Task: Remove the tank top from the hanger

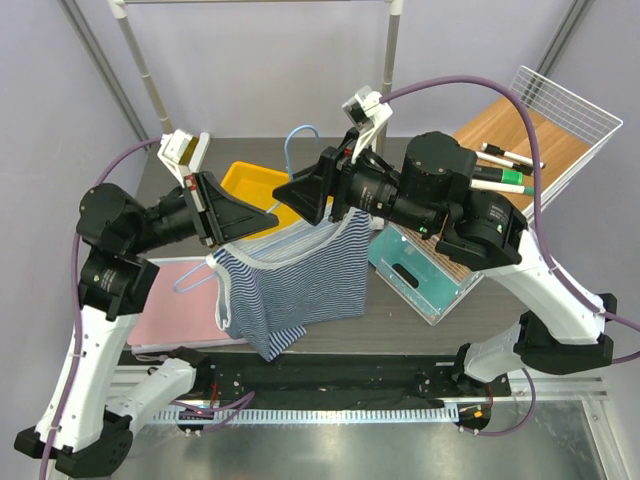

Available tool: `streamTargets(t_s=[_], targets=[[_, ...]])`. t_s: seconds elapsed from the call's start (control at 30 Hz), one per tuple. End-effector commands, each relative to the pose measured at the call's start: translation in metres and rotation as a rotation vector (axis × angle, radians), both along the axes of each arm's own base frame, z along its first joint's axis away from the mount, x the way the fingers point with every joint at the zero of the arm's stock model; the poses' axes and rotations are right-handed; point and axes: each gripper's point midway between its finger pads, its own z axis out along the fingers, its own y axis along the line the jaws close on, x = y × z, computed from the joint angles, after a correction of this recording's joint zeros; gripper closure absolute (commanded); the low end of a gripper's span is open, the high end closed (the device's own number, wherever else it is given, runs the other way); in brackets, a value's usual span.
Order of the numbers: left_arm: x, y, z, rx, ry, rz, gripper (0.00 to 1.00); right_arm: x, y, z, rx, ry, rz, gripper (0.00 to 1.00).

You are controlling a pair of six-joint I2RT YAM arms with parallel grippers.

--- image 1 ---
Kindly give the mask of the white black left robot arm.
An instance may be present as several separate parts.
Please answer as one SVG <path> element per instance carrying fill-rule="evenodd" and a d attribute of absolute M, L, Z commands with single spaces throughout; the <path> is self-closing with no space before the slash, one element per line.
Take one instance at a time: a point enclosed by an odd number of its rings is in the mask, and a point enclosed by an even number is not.
<path fill-rule="evenodd" d="M 211 361 L 190 348 L 170 351 L 162 364 L 124 395 L 109 399 L 125 343 L 159 273 L 144 253 L 197 237 L 221 246 L 274 228 L 279 221 L 226 192 L 208 171 L 146 208 L 112 183 L 82 198 L 76 240 L 89 255 L 71 268 L 77 288 L 73 334 L 54 394 L 41 420 L 19 432 L 17 451 L 73 479 L 108 477 L 123 463 L 134 437 L 182 395 L 205 397 Z"/>

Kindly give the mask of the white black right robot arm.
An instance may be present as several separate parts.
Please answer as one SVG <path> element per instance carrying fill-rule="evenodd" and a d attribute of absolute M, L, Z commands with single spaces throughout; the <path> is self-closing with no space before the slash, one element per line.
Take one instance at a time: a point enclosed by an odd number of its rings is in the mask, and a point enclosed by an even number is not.
<path fill-rule="evenodd" d="M 502 374 L 531 367 L 567 375 L 609 366 L 614 342 L 604 332 L 608 298 L 594 296 L 590 311 L 571 293 L 574 281 L 543 260 L 540 241 L 505 196 L 472 187 L 477 156 L 455 138 L 433 131 L 408 143 L 401 170 L 370 149 L 358 151 L 350 130 L 339 147 L 274 189 L 273 197 L 316 225 L 358 209 L 405 227 L 437 253 L 494 279 L 527 308 L 503 333 L 467 343 L 456 354 L 451 380 L 465 395 Z"/>

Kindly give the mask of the blue white striped tank top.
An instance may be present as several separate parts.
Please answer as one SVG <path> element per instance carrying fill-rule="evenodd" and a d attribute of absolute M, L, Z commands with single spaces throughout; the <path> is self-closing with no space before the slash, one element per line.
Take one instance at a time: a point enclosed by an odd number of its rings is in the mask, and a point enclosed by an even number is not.
<path fill-rule="evenodd" d="M 218 325 L 272 361 L 308 325 L 363 315 L 370 237 L 368 214 L 352 209 L 337 223 L 300 220 L 224 245 L 207 260 L 220 286 Z"/>

